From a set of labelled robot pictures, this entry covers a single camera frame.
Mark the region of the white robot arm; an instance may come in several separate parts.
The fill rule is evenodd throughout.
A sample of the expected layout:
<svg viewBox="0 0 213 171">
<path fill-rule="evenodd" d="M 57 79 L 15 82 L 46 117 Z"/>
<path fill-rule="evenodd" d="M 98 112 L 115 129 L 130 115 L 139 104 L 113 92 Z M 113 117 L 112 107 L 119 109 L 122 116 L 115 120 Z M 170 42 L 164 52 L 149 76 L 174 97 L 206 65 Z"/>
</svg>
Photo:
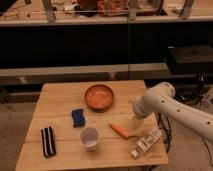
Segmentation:
<svg viewBox="0 0 213 171">
<path fill-rule="evenodd" d="M 161 82 L 133 102 L 134 114 L 138 119 L 147 118 L 152 112 L 165 114 L 213 143 L 213 115 L 178 102 L 174 96 L 174 86 Z"/>
</svg>

